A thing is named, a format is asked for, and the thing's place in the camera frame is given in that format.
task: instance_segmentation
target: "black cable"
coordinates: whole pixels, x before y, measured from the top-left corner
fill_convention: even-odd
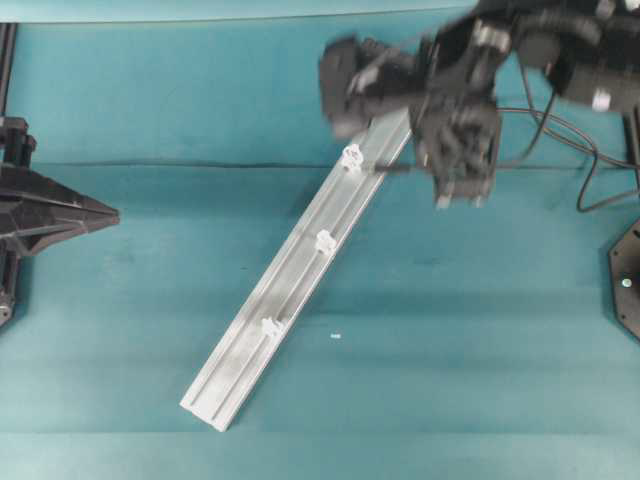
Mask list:
[[[529,158],[531,153],[533,153],[533,150],[536,148],[536,146],[538,145],[538,142],[542,138],[542,134],[545,131],[545,128],[547,126],[547,123],[549,122],[549,119],[552,117],[551,110],[553,110],[553,106],[556,102],[556,98],[557,98],[557,95],[555,92],[553,92],[551,94],[551,98],[549,99],[549,103],[547,104],[547,108],[542,114],[542,119],[538,124],[538,129],[536,130],[536,133],[533,136],[533,139],[529,143],[529,146],[526,148],[526,150],[522,152],[520,155],[518,155],[516,158],[508,162],[506,165],[502,165],[502,168],[515,168],[518,165],[520,165],[522,162],[524,162],[527,158]]]
[[[527,104],[529,105],[529,108],[531,110],[535,110],[534,107],[534,102],[533,102],[533,95],[531,93],[531,85],[529,84],[529,78],[527,75],[527,71],[524,65],[522,65],[522,63],[519,63],[520,65],[520,76],[522,77],[522,84],[524,85],[524,90],[527,96]],[[540,123],[538,116],[532,114],[533,119],[536,121],[537,124]],[[576,130],[568,125],[563,125],[565,128],[568,128],[569,130],[572,130],[574,133],[577,133]],[[584,153],[588,153],[588,154],[593,154],[593,149],[592,148],[588,148],[584,145],[581,145],[577,142],[574,142],[573,140],[571,140],[570,138],[565,137],[564,135],[550,129],[550,128],[545,128],[544,133],[546,133],[547,135],[549,135],[550,137],[552,137],[554,140],[557,140],[561,143],[564,143],[565,145],[569,145],[570,147],[575,148],[576,150],[580,150],[581,152]],[[629,163],[623,162],[622,160],[617,160],[609,155],[605,155],[602,152],[598,152],[598,155],[600,156],[600,160],[609,163],[611,165],[615,165],[617,167],[621,167],[621,168],[628,168],[628,169],[632,169],[632,170],[640,170],[640,166],[637,165],[631,165]]]
[[[538,118],[540,116],[544,115],[544,113],[539,111],[539,110],[529,109],[529,108],[500,108],[499,111],[502,112],[502,113],[520,113],[520,114],[527,113],[527,114],[534,115],[536,120],[538,120]],[[580,130],[578,127],[570,124],[566,120],[564,120],[564,119],[562,119],[560,117],[557,117],[555,115],[550,115],[549,118],[552,121],[555,121],[556,123],[559,123],[563,127],[565,127],[567,129],[571,130],[572,132],[574,132],[576,135],[581,137],[591,147],[589,152],[591,152],[591,154],[593,155],[593,163],[591,164],[591,169],[589,170],[589,174],[587,175],[587,178],[585,179],[584,183],[582,184],[582,187],[580,189],[580,194],[578,195],[578,202],[576,204],[576,208],[578,209],[578,211],[580,213],[590,213],[590,212],[593,212],[595,210],[600,210],[602,208],[611,206],[611,205],[613,205],[615,203],[620,202],[621,200],[624,200],[625,198],[629,198],[629,197],[640,195],[640,189],[631,190],[631,191],[628,191],[628,192],[620,193],[618,195],[614,195],[612,197],[605,198],[603,200],[600,200],[599,202],[596,202],[596,203],[594,203],[592,205],[589,205],[589,206],[585,207],[584,206],[584,197],[586,196],[587,191],[589,190],[589,187],[591,186],[591,183],[593,181],[593,177],[594,177],[594,175],[596,173],[596,170],[598,169],[598,162],[602,159],[602,155],[600,154],[600,152],[598,150],[598,146],[596,145],[594,140],[589,135],[587,135],[585,132]]]

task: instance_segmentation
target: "metal rail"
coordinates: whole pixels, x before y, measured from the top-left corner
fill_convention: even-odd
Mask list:
[[[377,118],[347,147],[180,405],[225,431],[411,135],[408,113]]]

